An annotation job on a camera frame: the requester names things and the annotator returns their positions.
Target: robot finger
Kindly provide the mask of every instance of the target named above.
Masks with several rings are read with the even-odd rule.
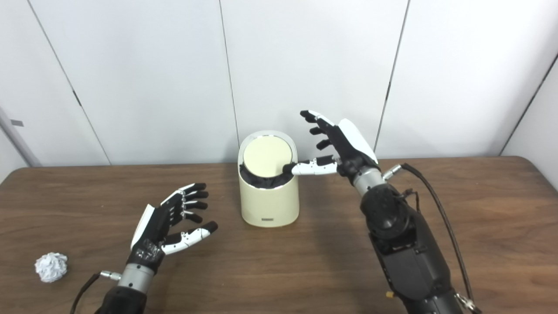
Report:
[[[165,200],[161,202],[161,205],[175,195],[181,195],[182,196],[183,194],[191,194],[191,193],[195,193],[197,191],[202,191],[205,188],[206,188],[205,183],[192,183],[192,184],[186,185],[185,187],[181,187],[181,188],[177,189],[171,195],[169,195],[169,197],[165,198]]]
[[[283,173],[294,175],[322,175],[337,172],[337,161],[333,155],[304,160],[283,166]]]
[[[196,215],[189,211],[182,211],[180,215],[182,216],[183,219],[192,220],[195,223],[201,223],[204,220],[203,218],[201,218],[201,216]]]
[[[186,203],[187,203],[188,201],[191,201],[192,199],[207,198],[208,196],[209,196],[209,193],[206,192],[206,191],[193,191],[193,192],[190,192],[190,194],[186,194],[184,198],[185,198]]]
[[[218,225],[215,221],[206,223],[205,225],[190,229],[186,232],[168,235],[161,246],[161,250],[165,254],[172,254],[178,251],[185,250],[199,241],[207,238],[217,230]]]
[[[335,126],[335,123],[331,122],[328,118],[312,110],[302,110],[300,115],[306,120],[306,122],[317,123],[321,129],[327,125]]]
[[[186,206],[186,209],[192,209],[192,208],[196,208],[198,210],[205,210],[207,209],[208,205],[207,203],[204,202],[200,202],[200,201],[188,201],[184,203]]]

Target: black robotic finger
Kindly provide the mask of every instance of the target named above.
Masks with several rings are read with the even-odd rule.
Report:
[[[190,194],[187,194],[184,198],[186,201],[191,201],[192,199],[196,199],[196,198],[207,198],[209,196],[209,193],[206,191],[196,191],[196,192],[191,192]]]
[[[302,110],[300,112],[300,115],[306,120],[306,122],[316,123],[316,116],[314,116],[312,113],[310,113],[310,111]]]
[[[205,190],[206,187],[207,187],[207,184],[205,184],[205,183],[193,183],[191,185],[187,185],[186,187],[184,187],[183,189],[180,189],[180,190],[185,194],[190,194],[193,191]]]
[[[204,220],[201,216],[190,212],[182,212],[182,216],[184,219],[192,220],[195,223],[201,223]]]
[[[310,134],[312,135],[325,134],[325,131],[320,129],[319,126],[316,126],[310,129]]]
[[[322,140],[321,142],[316,144],[316,148],[319,149],[319,150],[322,150],[322,149],[328,147],[329,145],[331,145],[330,140]]]
[[[316,165],[325,166],[334,163],[333,155],[322,156],[316,158]]]
[[[200,202],[200,201],[190,201],[190,202],[186,202],[185,204],[187,210],[192,208],[196,208],[197,210],[205,210],[208,207],[207,203]]]

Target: robotic hand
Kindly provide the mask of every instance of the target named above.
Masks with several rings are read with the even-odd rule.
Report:
[[[207,204],[197,201],[206,198],[205,183],[194,183],[176,190],[157,208],[147,205],[133,235],[131,253],[122,274],[103,271],[101,276],[117,280],[104,297],[100,314],[141,314],[147,301],[147,290],[165,255],[176,253],[208,237],[217,230],[211,221],[199,228],[169,235],[170,227],[182,220],[201,223],[202,218],[189,211],[204,210]]]
[[[424,217],[408,205],[406,194],[400,194],[386,182],[406,164],[382,175],[372,148],[352,122],[343,119],[335,125],[314,111],[301,111],[300,115],[317,124],[310,129],[311,134],[327,136],[316,147],[322,150],[333,145],[339,157],[330,155],[287,164],[283,172],[294,175],[338,172],[349,179],[362,198],[360,209],[388,284],[407,312],[462,314],[461,304],[480,313],[471,300],[454,291],[449,267]]]

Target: round lid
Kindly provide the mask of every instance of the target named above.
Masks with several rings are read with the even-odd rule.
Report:
[[[272,178],[283,173],[283,166],[291,163],[290,146],[277,136],[261,136],[251,141],[244,150],[244,164],[254,175]]]

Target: wooden surface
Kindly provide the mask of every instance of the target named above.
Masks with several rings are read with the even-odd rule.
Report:
[[[387,169],[400,160],[383,160]],[[407,160],[438,192],[485,313],[558,308],[558,193],[516,157]],[[234,164],[21,169],[0,185],[0,312],[67,313],[92,273],[121,272],[147,203],[206,182],[202,213],[219,230],[165,258],[146,313],[405,313],[387,299],[359,197],[337,175],[300,181],[301,213],[290,226],[259,229],[240,216]],[[434,203],[410,174],[392,180],[421,192],[421,208],[464,292]],[[182,223],[174,228],[188,229]],[[69,257],[69,272],[41,283],[42,254]],[[93,313],[114,285],[98,280],[81,299]]]

